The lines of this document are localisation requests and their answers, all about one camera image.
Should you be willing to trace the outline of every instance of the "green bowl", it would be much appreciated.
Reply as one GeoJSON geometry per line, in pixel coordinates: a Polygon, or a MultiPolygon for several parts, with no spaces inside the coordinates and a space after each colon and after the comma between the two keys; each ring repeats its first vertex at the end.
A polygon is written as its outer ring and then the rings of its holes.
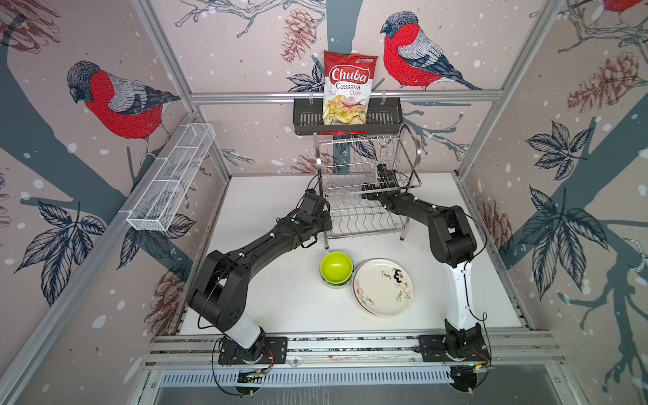
{"type": "Polygon", "coordinates": [[[353,276],[353,261],[349,256],[333,251],[319,265],[319,274],[331,287],[345,286],[353,276]]]}

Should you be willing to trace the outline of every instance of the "stack of plates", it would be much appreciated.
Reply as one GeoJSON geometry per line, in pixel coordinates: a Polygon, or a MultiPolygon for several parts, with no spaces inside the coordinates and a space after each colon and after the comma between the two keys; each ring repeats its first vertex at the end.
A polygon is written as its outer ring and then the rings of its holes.
{"type": "Polygon", "coordinates": [[[414,296],[410,276],[387,259],[372,259],[356,269],[353,294],[367,311],[378,316],[396,316],[407,309],[414,296]]]}

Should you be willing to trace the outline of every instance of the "bag of chips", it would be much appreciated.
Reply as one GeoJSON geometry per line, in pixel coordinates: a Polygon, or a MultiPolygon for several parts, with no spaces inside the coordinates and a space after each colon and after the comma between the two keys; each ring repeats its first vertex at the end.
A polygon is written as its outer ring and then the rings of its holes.
{"type": "Polygon", "coordinates": [[[377,56],[324,51],[324,124],[366,124],[377,56]]]}

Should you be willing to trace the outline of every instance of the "bird wing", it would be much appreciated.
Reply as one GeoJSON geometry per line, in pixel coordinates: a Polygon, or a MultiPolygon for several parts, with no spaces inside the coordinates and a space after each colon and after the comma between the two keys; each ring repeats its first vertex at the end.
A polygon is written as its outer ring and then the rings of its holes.
{"type": "Polygon", "coordinates": [[[427,67],[436,63],[443,56],[443,50],[440,46],[430,41],[422,29],[419,29],[419,34],[414,42],[409,45],[402,45],[397,50],[405,62],[423,70],[426,70],[427,67]]]}
{"type": "Polygon", "coordinates": [[[122,79],[108,73],[115,89],[115,95],[108,103],[108,108],[118,114],[134,115],[145,110],[146,86],[139,80],[122,79]]]}

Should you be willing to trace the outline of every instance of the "white tabletop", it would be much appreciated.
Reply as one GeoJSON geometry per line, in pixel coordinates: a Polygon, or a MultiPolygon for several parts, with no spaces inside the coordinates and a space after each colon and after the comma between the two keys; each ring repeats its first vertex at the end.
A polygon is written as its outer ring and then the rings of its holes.
{"type": "MultiPolygon", "coordinates": [[[[268,232],[277,217],[294,209],[310,176],[260,176],[233,178],[227,190],[209,251],[228,252],[249,244],[268,232]]],[[[448,173],[421,174],[423,186],[412,193],[439,205],[466,209],[448,173]]],[[[471,220],[481,249],[481,232],[471,220]]],[[[269,333],[352,332],[443,329],[446,318],[445,270],[428,241],[427,227],[410,222],[404,241],[399,233],[320,240],[308,249],[285,253],[261,270],[249,284],[246,311],[269,333]],[[319,276],[319,263],[331,251],[348,254],[354,263],[385,258],[400,264],[410,275],[414,297],[410,307],[394,318],[367,313],[356,301],[351,287],[329,288],[319,276]]],[[[488,313],[487,327],[519,327],[520,322],[486,252],[472,267],[472,291],[476,314],[488,313]]],[[[198,329],[198,314],[188,309],[180,334],[216,334],[215,328],[198,329]]],[[[201,320],[201,326],[208,325],[201,320]]]]}

